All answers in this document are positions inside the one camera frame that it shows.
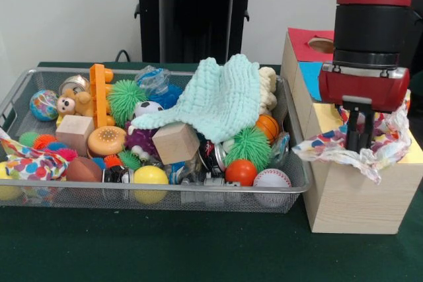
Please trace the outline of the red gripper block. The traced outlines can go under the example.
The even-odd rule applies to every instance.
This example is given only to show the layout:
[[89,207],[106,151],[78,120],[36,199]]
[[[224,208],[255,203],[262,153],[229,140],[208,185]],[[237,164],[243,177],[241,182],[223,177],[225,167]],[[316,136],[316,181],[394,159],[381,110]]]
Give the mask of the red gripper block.
[[[399,69],[394,77],[364,77],[339,72],[321,70],[319,91],[323,102],[342,105],[344,102],[357,102],[365,105],[364,130],[361,134],[361,148],[369,149],[373,137],[376,112],[393,112],[402,103],[410,81],[408,69]],[[359,107],[349,105],[350,115],[346,133],[346,149],[359,151],[360,132],[357,122]]]

